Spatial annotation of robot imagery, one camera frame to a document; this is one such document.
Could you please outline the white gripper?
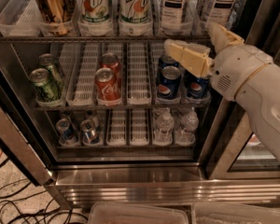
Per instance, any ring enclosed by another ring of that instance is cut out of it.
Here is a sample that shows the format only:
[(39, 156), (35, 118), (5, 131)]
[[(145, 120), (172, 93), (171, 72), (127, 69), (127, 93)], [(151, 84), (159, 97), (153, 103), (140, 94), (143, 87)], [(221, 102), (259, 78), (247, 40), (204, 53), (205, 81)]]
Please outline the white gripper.
[(211, 49), (196, 43), (167, 39), (165, 52), (196, 77), (207, 77), (213, 67), (212, 88), (226, 100), (234, 101), (241, 86), (261, 68), (272, 64), (273, 58), (254, 46), (243, 45), (243, 38), (218, 23), (209, 24), (208, 34), (217, 53), (215, 63), (209, 57)]

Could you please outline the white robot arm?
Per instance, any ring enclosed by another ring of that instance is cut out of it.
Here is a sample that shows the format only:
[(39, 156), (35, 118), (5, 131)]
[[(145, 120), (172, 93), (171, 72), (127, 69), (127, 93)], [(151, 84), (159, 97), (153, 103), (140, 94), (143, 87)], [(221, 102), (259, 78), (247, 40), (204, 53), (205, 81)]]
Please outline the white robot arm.
[(207, 32), (216, 57), (207, 49), (167, 39), (165, 53), (196, 77), (208, 77), (212, 88), (237, 103), (249, 117), (252, 132), (280, 161), (280, 67), (237, 34), (211, 22)]

